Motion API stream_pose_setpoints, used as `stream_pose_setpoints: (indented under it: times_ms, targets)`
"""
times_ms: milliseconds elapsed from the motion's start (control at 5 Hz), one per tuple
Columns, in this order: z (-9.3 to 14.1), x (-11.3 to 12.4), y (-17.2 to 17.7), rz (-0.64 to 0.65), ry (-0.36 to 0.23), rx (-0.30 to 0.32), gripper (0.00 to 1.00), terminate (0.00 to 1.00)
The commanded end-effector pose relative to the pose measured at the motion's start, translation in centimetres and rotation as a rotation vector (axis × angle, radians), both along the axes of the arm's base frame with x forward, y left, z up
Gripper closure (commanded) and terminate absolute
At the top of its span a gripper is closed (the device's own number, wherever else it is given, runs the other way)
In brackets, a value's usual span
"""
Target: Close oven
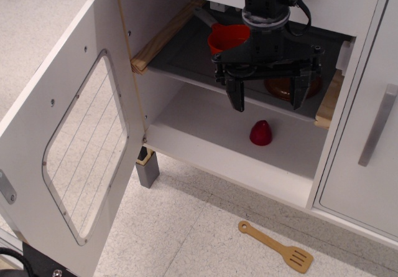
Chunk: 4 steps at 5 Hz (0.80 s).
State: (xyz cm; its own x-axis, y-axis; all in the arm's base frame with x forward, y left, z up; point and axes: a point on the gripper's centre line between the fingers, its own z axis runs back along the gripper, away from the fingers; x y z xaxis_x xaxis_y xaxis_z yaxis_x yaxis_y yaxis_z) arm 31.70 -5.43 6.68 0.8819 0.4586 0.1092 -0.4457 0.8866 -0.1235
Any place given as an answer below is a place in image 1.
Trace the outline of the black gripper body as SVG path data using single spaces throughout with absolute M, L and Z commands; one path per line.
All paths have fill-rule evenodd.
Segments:
M 288 78 L 292 86 L 309 86 L 321 72 L 325 49 L 291 39 L 284 29 L 251 30 L 241 44 L 213 54 L 217 82 Z

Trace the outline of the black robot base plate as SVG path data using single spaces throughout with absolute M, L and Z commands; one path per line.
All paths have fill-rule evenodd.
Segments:
M 57 263 L 47 255 L 44 255 L 40 251 L 24 242 L 22 243 L 22 251 L 23 256 L 31 265 L 35 276 L 76 276 L 68 268 L 64 267 L 60 263 Z

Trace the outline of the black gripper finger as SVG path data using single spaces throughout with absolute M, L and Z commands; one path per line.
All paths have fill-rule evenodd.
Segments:
M 226 79 L 226 93 L 232 107 L 239 112 L 244 111 L 244 82 L 233 78 Z
M 293 110 L 297 110 L 302 106 L 308 95 L 311 82 L 311 73 L 304 73 L 290 78 L 290 104 Z

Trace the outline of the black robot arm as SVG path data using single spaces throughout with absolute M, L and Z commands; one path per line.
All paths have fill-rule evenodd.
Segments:
M 242 44 L 214 54 L 215 78 L 226 87 L 233 108 L 244 111 L 244 82 L 289 78 L 290 104 L 296 110 L 306 99 L 311 83 L 321 73 L 324 48 L 288 38 L 306 33 L 312 23 L 294 32 L 289 26 L 290 7 L 297 5 L 307 17 L 302 0 L 245 0 L 243 22 L 250 35 Z

